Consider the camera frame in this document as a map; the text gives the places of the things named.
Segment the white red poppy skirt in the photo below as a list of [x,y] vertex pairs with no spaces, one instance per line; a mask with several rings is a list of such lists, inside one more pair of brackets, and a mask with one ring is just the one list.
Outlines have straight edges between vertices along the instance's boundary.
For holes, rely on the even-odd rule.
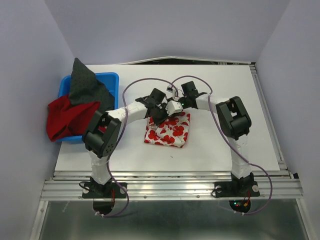
[[166,147],[182,148],[188,139],[191,114],[181,112],[156,125],[151,117],[147,119],[144,143]]

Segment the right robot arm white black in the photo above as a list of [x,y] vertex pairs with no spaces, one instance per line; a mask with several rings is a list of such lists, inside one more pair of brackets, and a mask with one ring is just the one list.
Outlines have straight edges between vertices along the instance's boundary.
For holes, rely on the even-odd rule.
[[211,195],[215,198],[259,197],[258,183],[248,161],[248,134],[252,121],[241,98],[212,99],[210,94],[198,92],[193,81],[181,87],[184,97],[179,102],[182,106],[210,111],[222,138],[230,147],[231,180],[215,182]]

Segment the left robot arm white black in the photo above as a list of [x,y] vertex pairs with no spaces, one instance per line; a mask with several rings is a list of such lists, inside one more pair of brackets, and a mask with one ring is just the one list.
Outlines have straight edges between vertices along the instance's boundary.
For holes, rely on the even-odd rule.
[[111,193],[112,177],[108,172],[108,162],[121,137],[126,125],[148,117],[161,121],[168,118],[166,104],[163,103],[166,94],[153,89],[150,95],[139,97],[131,104],[109,111],[97,110],[84,134],[82,141],[91,158],[90,182],[84,184],[84,189],[94,192],[100,197]]

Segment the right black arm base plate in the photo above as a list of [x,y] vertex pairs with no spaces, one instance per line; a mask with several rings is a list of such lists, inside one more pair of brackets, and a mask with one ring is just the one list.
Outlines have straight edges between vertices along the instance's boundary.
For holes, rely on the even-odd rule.
[[254,191],[253,186],[257,186],[257,182],[242,184],[235,181],[219,181],[214,183],[211,196],[214,198],[259,197],[260,191]]

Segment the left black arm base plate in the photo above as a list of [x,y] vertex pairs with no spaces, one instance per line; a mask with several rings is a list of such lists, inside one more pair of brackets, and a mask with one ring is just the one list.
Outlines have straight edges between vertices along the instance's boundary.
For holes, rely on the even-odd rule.
[[79,183],[82,189],[83,199],[125,199],[124,191],[111,180],[105,185],[98,184],[94,181],[81,181]]

